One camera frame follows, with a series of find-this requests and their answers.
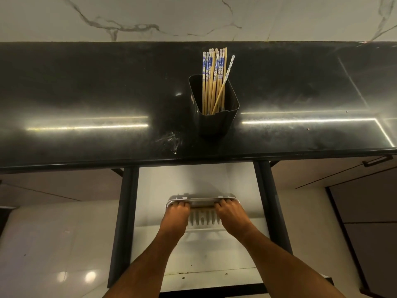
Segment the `white plastic slotted tray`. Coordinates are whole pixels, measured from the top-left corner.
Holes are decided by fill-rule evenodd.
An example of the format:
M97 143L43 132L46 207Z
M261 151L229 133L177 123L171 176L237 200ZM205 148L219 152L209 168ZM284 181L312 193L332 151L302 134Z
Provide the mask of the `white plastic slotted tray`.
M182 199L170 199L166 205L167 210L170 205L176 203L185 203L190 205L190 216L186 232L193 231L225 231L222 225L221 219L218 217L215 211L214 204L220 203L221 200L233 200L240 203L235 197L200 197L200 198L182 198Z

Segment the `dark brown cabinet door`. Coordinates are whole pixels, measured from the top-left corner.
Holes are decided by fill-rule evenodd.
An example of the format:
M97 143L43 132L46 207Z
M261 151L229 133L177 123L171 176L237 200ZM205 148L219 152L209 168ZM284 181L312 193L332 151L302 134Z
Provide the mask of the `dark brown cabinet door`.
M397 166L326 192L358 270L360 292L397 298Z

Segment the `beige cabinet front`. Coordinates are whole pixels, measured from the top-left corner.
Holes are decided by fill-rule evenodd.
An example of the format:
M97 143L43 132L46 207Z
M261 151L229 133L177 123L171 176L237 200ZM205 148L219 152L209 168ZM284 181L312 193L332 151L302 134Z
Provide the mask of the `beige cabinet front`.
M280 161L272 167L277 189L327 187L397 166L393 160L365 168L362 161L381 156Z
M118 200L122 177L110 169L0 175L0 206Z

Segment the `bundle of patterned wooden chopsticks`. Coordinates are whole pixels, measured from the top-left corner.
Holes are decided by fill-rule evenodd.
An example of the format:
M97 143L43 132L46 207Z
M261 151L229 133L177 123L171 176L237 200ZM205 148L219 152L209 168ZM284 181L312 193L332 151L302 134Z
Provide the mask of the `bundle of patterned wooden chopsticks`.
M202 53L202 110L213 115L226 110L226 85L235 56L227 48L210 48Z

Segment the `black plastic chopstick holder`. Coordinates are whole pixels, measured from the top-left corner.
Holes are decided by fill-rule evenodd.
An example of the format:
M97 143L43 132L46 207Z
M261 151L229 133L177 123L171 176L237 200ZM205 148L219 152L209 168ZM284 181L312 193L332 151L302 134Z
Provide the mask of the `black plastic chopstick holder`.
M201 76L198 74L189 77L191 89L190 109L193 122L198 135L201 137L224 136L231 127L231 124L240 107L236 93L229 80L226 82L225 110L214 115L202 113Z

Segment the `person's right hand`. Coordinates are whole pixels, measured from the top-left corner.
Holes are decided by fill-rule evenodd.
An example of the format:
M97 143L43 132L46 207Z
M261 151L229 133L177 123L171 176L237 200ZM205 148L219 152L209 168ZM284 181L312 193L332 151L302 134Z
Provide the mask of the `person's right hand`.
M249 234L257 230L239 202L234 211L216 211L216 213L226 231L239 242L244 241Z

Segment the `dark framed open drawer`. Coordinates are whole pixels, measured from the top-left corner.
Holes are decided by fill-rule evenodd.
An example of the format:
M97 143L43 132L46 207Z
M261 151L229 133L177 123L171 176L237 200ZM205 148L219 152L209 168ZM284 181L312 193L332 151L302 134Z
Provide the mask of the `dark framed open drawer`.
M216 164L126 168L118 205L110 272L111 288L148 247L170 199L235 197L253 224L292 253L270 165ZM170 255L161 298L225 298L267 294L253 260L226 231L185 232Z

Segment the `person's left forearm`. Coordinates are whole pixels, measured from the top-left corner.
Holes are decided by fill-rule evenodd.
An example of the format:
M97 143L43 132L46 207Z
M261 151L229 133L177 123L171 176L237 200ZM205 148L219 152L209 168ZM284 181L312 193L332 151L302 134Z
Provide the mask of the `person's left forearm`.
M167 262L185 230L160 229L103 298L158 298Z

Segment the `person's right forearm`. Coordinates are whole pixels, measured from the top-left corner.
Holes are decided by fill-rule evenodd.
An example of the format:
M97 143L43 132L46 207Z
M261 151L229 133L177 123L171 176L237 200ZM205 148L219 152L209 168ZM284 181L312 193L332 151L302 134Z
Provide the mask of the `person's right forearm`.
M253 225L236 238L254 261L271 298L346 298L326 278Z

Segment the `person's left hand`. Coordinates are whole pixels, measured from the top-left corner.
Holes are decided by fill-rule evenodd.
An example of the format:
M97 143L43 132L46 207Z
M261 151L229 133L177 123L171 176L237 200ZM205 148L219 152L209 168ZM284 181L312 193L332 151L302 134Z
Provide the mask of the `person's left hand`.
M160 224L160 234L168 239L178 242L184 235L191 210L182 207L172 207L165 211Z

